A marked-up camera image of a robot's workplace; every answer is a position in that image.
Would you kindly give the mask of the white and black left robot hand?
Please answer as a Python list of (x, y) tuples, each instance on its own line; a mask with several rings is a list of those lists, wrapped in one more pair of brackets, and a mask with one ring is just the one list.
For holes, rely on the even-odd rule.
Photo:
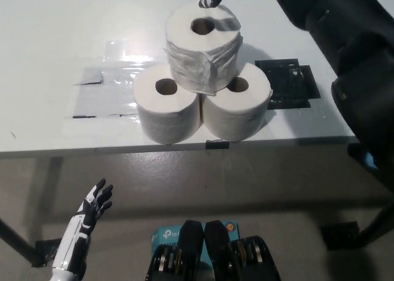
[(65, 271), (78, 280), (83, 278), (91, 234), (97, 221), (112, 206), (113, 186), (105, 184), (106, 180), (101, 179), (94, 185), (70, 219), (55, 255), (53, 270)]

